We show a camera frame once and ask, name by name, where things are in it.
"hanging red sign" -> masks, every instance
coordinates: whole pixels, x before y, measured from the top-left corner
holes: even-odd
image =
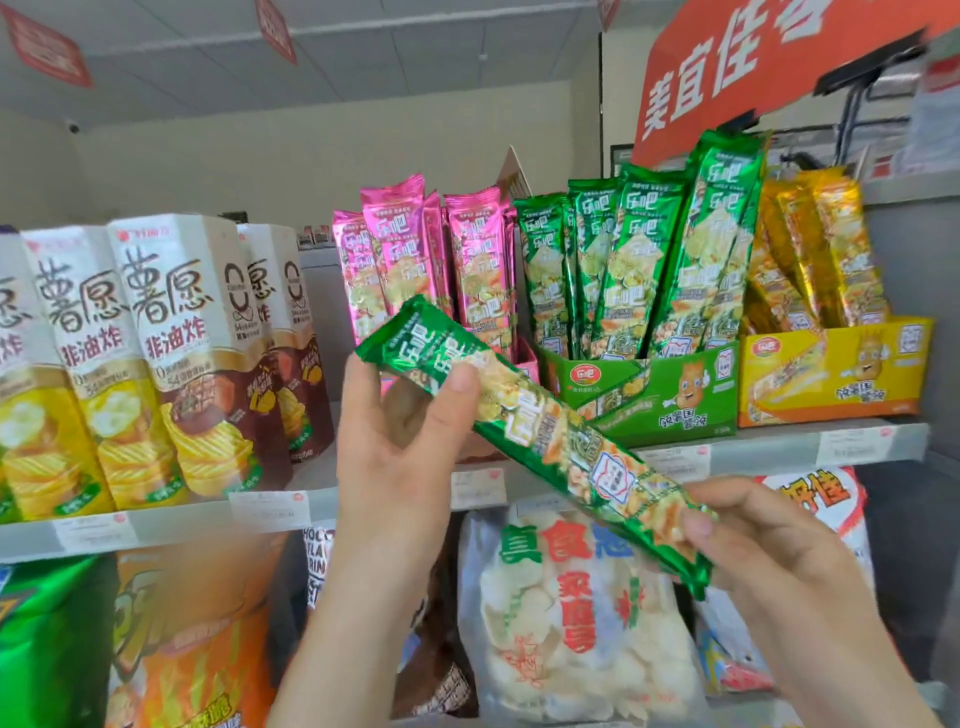
[[[685,154],[706,129],[781,109],[845,63],[958,24],[960,3],[943,0],[687,0],[650,51],[633,162]]]
[[[283,13],[271,0],[255,0],[255,3],[260,33],[283,58],[297,65],[297,51],[294,50],[294,41],[290,38],[290,31],[287,29],[287,21]]]
[[[40,25],[0,3],[10,41],[20,60],[59,81],[85,88],[93,86],[80,46],[52,28]]]

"cartoon character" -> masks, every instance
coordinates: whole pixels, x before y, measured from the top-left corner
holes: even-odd
[[[704,390],[710,385],[710,374],[704,370],[703,360],[684,364],[684,371],[680,375],[680,384],[677,396],[672,400],[664,400],[663,406],[676,406],[679,409],[696,409],[704,400]]]

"right hand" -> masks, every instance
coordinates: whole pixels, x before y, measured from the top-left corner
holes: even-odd
[[[939,726],[894,648],[853,554],[823,523],[743,477],[692,483],[713,520],[685,511],[686,538],[715,565],[806,728]]]

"乐吧 snack package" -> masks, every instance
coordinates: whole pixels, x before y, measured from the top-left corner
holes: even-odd
[[[700,347],[707,306],[740,229],[763,165],[758,138],[705,132],[689,168],[696,181],[660,284],[648,355],[683,356]]]
[[[508,278],[504,239],[506,204],[500,188],[472,195],[446,195],[450,240],[457,269],[460,317],[495,352],[513,354],[513,282]]]
[[[712,725],[669,579],[568,504],[470,513],[458,601],[488,725]]]
[[[22,233],[40,306],[121,510],[190,499],[106,228]]]
[[[683,509],[698,507],[683,489],[601,435],[423,297],[406,303],[357,353],[430,394],[439,391],[455,362],[470,362],[481,385],[474,431],[647,550],[703,597],[711,565],[680,529]]]
[[[613,246],[590,342],[591,359],[636,359],[684,205],[686,174],[625,164]]]
[[[564,250],[564,195],[515,202],[534,343],[570,358],[569,288]]]
[[[103,728],[116,583],[104,556],[0,566],[0,725]]]
[[[836,169],[802,172],[798,179],[820,214],[844,326],[884,323],[890,306],[874,264],[860,185]]]
[[[616,227],[617,180],[570,180],[568,185],[577,225],[580,348],[586,355],[590,351],[589,339]]]
[[[757,482],[805,508],[840,536],[874,589],[874,567],[863,510],[867,492],[853,468],[819,468],[809,473],[760,476]],[[730,597],[714,587],[697,605],[697,642],[711,693],[768,690],[770,669],[747,632]]]
[[[334,210],[332,228],[344,273],[353,338],[359,344],[387,320],[387,300],[376,270],[373,239],[359,212]]]
[[[236,225],[171,214],[108,230],[187,487],[281,490],[293,469]]]
[[[276,357],[276,397],[290,460],[302,463],[333,442],[333,419],[300,272],[297,234],[279,225],[239,225],[237,230],[252,254],[250,283]]]
[[[0,474],[25,521],[114,510],[19,235],[0,235]]]

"price label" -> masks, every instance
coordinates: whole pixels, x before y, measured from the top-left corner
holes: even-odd
[[[710,477],[711,455],[709,445],[651,449],[640,453],[640,457],[655,470],[678,483]]]
[[[231,493],[230,509],[238,523],[260,533],[309,528],[310,501],[306,491]]]
[[[450,477],[450,508],[467,511],[507,504],[507,484],[503,468],[459,471]]]
[[[101,553],[140,546],[130,514],[103,513],[50,521],[66,553]]]
[[[882,463],[890,457],[896,434],[892,425],[825,430],[820,433],[817,467]]]

